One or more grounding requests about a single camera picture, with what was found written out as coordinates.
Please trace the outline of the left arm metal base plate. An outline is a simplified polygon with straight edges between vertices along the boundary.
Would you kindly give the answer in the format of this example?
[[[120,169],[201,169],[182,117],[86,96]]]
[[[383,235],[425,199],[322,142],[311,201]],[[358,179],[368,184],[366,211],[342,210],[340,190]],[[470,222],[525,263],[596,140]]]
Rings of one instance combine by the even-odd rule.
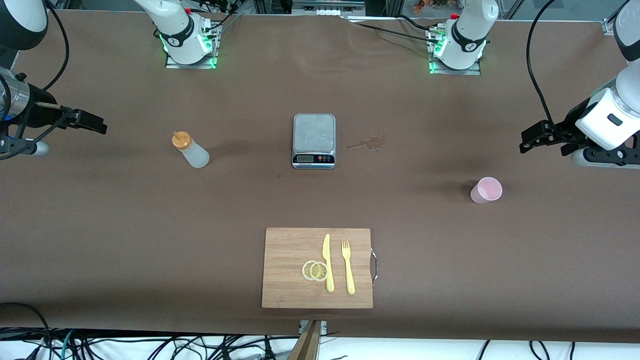
[[[467,69],[454,69],[447,66],[439,57],[436,56],[437,50],[441,50],[447,44],[446,24],[444,22],[432,25],[425,30],[425,36],[428,40],[436,40],[436,43],[429,42],[427,51],[429,54],[429,72],[432,75],[457,75],[457,76],[480,76],[482,68],[479,58],[474,64]]]

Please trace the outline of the brown table cover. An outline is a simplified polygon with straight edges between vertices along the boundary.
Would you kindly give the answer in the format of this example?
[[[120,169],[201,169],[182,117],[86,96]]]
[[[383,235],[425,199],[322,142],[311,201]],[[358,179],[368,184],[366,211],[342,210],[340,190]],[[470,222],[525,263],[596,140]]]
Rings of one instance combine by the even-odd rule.
[[[51,91],[103,117],[0,161],[0,302],[55,328],[640,342],[640,170],[520,153],[544,118],[527,22],[498,21],[480,76],[334,16],[250,14],[216,69],[167,69],[145,13],[65,10]],[[291,164],[297,114],[336,118],[336,164]],[[194,168],[174,148],[207,150]],[[502,196],[475,203],[496,178]],[[366,228],[371,309],[264,309],[269,227]]]

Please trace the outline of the clear sauce bottle orange cap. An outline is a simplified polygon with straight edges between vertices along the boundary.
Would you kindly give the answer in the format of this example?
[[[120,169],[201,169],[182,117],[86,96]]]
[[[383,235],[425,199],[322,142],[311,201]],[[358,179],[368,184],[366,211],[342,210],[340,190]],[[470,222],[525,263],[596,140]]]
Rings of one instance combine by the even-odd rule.
[[[175,131],[171,141],[174,148],[179,150],[188,164],[195,169],[205,167],[210,162],[210,153],[194,141],[189,133]]]

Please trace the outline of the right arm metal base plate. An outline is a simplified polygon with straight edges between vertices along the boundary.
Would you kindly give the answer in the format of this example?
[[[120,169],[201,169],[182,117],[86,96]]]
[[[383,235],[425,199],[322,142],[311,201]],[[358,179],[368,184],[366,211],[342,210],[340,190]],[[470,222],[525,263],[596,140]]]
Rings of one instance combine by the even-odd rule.
[[[197,35],[198,45],[203,57],[197,62],[191,64],[182,64],[177,62],[168,50],[164,47],[166,52],[165,68],[167,69],[215,69],[218,63],[218,53],[220,48],[220,39],[222,30],[218,27],[214,30],[206,32],[204,35]]]

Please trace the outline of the pink plastic cup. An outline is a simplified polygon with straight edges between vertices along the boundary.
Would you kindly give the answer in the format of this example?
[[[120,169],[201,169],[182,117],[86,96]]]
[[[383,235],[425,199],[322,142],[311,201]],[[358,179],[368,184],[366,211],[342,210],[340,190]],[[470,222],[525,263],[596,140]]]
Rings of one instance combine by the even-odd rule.
[[[503,194],[503,186],[494,177],[483,177],[470,191],[470,198],[476,204],[486,204],[498,200]]]

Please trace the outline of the yellow plastic fork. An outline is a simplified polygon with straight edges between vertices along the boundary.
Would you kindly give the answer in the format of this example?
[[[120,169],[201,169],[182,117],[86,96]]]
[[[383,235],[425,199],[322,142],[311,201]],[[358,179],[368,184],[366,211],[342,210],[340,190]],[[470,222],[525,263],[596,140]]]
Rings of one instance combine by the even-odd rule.
[[[351,247],[348,240],[342,242],[342,257],[345,262],[346,290],[352,296],[355,294],[355,281],[351,266]]]

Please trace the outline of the silver digital kitchen scale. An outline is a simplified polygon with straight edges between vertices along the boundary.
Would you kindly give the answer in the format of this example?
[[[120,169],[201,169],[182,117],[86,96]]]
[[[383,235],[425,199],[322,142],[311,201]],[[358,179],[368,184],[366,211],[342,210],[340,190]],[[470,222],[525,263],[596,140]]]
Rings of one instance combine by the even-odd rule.
[[[296,114],[292,126],[292,167],[333,169],[338,148],[336,130],[336,117],[333,114]]]

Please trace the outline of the wooden post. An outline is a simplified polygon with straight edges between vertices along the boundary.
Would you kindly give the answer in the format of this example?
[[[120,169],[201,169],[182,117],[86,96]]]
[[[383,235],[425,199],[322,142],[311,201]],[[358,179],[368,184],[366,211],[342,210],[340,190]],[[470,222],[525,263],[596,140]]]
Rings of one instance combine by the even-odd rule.
[[[299,336],[295,342],[294,348],[291,350],[286,360],[318,360],[320,348],[321,326],[317,319],[312,320],[306,330]]]

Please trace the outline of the yellow plastic knife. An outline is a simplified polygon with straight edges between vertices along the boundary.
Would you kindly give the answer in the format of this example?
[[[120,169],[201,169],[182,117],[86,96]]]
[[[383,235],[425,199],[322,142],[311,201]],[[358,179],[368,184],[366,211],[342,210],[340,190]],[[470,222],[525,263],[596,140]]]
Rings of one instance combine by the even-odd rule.
[[[322,257],[325,260],[326,269],[327,269],[326,280],[325,280],[326,290],[329,293],[333,293],[335,291],[335,284],[334,284],[332,264],[331,264],[330,234],[325,235],[323,246],[322,246]]]

